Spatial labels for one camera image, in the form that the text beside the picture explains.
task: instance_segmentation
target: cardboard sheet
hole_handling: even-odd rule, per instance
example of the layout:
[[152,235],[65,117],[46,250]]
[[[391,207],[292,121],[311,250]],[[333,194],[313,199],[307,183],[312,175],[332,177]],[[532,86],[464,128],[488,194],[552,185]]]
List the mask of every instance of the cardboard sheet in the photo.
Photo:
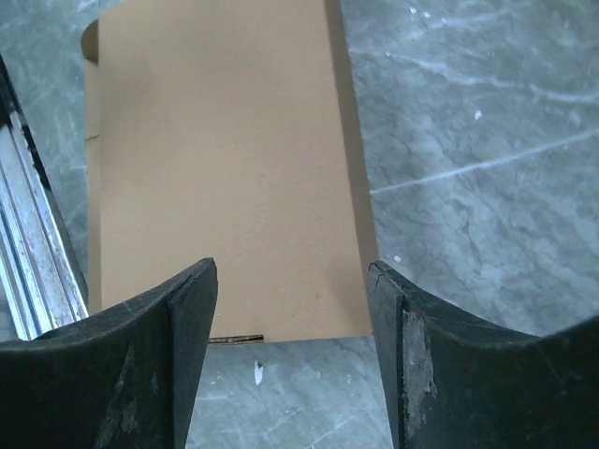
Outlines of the cardboard sheet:
[[98,28],[82,40],[92,311],[212,256],[212,337],[369,334],[377,253],[338,2],[125,0]]

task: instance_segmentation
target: gray marble tile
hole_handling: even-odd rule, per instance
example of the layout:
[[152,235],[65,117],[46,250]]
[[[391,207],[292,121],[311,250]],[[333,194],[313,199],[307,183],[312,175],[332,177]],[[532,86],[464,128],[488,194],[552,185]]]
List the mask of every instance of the gray marble tile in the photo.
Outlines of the gray marble tile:
[[597,134],[374,194],[383,258],[520,331],[545,335],[599,313]]
[[343,4],[375,191],[599,124],[592,1]]
[[392,447],[373,339],[209,347],[187,447]]

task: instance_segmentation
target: cardboard box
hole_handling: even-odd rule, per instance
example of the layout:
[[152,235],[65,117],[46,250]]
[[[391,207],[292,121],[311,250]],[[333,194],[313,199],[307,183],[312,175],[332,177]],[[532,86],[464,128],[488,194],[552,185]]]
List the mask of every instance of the cardboard box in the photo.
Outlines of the cardboard box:
[[92,312],[211,256],[214,338],[371,332],[338,1],[125,0],[82,46]]

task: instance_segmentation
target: scuff mark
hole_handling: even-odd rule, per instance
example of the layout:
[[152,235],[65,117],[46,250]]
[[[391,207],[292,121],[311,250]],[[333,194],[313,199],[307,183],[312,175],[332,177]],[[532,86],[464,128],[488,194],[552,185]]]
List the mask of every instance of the scuff mark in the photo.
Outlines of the scuff mark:
[[152,391],[158,393],[158,378],[156,377],[156,373],[152,376]]
[[[131,368],[131,365],[133,365],[134,359],[135,351],[133,349],[133,346],[129,346],[129,348],[127,349],[127,354],[124,357],[123,366],[121,367],[119,377],[116,380],[116,383],[114,384],[114,388],[112,388],[112,395],[110,396],[109,405],[106,409],[106,412],[104,413],[104,418],[102,418],[102,422],[100,423],[100,430],[98,432],[97,438],[95,439],[94,449],[103,449],[105,447],[108,447],[110,441],[112,440],[114,434],[117,431],[117,428],[119,427],[119,422],[122,418],[122,412],[118,410],[118,408],[115,407],[115,405],[118,402],[119,396],[121,396],[121,392],[123,391],[124,376]],[[135,428],[135,416],[133,416],[133,421],[134,425],[132,429]]]
[[138,401],[133,399],[123,409],[123,419],[121,420],[121,429],[125,433],[131,433],[138,426],[136,419],[138,413]]
[[422,410],[426,396],[437,396],[432,372],[432,357],[424,322],[415,314],[403,312],[403,396],[408,438],[427,422]]

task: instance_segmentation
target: white vein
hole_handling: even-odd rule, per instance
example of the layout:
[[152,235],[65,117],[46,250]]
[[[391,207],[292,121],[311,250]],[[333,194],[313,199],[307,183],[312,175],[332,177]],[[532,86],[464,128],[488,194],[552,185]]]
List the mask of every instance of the white vein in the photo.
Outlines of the white vein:
[[519,159],[522,159],[522,158],[525,158],[528,156],[532,156],[534,154],[539,154],[540,152],[546,152],[547,150],[552,150],[552,149],[562,147],[565,145],[570,145],[572,143],[577,143],[577,142],[586,140],[587,138],[592,138],[592,137],[596,137],[596,136],[599,136],[599,129],[585,131],[584,133],[575,134],[568,138],[562,138],[562,139],[554,140],[552,142],[547,142],[547,143],[538,145],[536,147],[532,147],[528,150],[525,150],[524,152],[520,152],[519,154],[512,154],[512,155],[509,155],[506,157],[501,157],[498,159],[492,159],[492,160],[485,161],[485,162],[470,164],[465,167],[456,168],[455,170],[449,170],[444,173],[438,173],[435,175],[427,176],[425,178],[420,178],[419,180],[410,180],[410,181],[406,181],[406,182],[400,182],[398,184],[388,185],[387,187],[382,187],[380,189],[372,189],[371,195],[376,195],[376,194],[381,194],[384,192],[398,190],[403,187],[409,187],[409,186],[416,185],[416,184],[423,184],[426,182],[445,180],[447,178],[452,178],[454,176],[463,175],[463,174],[470,173],[475,170],[494,168],[494,167],[502,166],[505,164],[510,164],[512,162],[518,161]]

